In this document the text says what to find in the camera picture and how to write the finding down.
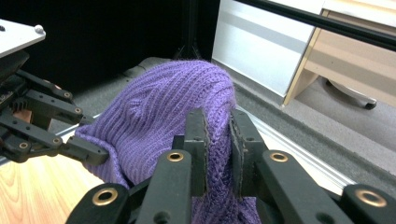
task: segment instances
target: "black curtain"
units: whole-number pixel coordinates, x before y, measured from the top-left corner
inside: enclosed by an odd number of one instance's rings
[[[211,59],[219,0],[199,1],[197,40]],[[41,24],[46,39],[23,70],[70,91],[112,78],[147,57],[171,58],[181,44],[182,0],[1,0],[0,19]]]

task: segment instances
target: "white panel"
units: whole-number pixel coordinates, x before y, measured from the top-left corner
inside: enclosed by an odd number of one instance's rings
[[[289,6],[319,14],[322,4],[303,0]],[[312,31],[310,25],[221,0],[213,59],[283,97]]]
[[[278,95],[285,95],[295,64],[300,61],[299,53],[221,21],[218,22],[217,34],[213,50],[215,60]]]
[[[0,58],[24,49],[46,37],[46,33],[38,34],[35,27],[19,24],[12,21],[0,20],[5,31],[0,31]]]

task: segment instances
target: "metal rod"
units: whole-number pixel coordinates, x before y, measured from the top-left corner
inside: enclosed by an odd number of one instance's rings
[[[286,7],[267,0],[235,0],[318,28],[344,35],[383,49],[396,51],[396,36],[326,18],[294,7]]]

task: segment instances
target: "robotic hand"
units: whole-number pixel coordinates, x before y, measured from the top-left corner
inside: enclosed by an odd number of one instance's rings
[[[363,184],[341,196],[322,189],[289,153],[268,150],[248,115],[232,111],[233,195],[255,197],[262,223],[394,223],[396,200]],[[191,223],[191,197],[207,193],[209,139],[201,109],[190,112],[185,135],[157,161],[151,178],[126,189],[105,183],[81,199],[66,223]]]
[[[93,165],[105,162],[108,153],[102,148],[75,136],[63,143],[61,137],[47,132],[52,119],[83,125],[93,118],[74,105],[71,92],[19,70],[28,58],[22,50],[0,58],[0,156],[24,162],[62,154]],[[32,112],[30,123],[13,116],[22,110]]]

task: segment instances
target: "knitted fabric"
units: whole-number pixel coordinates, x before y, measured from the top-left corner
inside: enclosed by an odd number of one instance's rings
[[[192,223],[260,223],[252,198],[235,199],[232,191],[231,136],[235,108],[233,83],[211,63],[164,63],[137,77],[93,123],[76,135],[105,148],[110,158],[86,165],[105,182],[128,186],[152,176],[158,157],[184,134],[187,114],[201,107],[210,143],[207,193],[192,200]]]

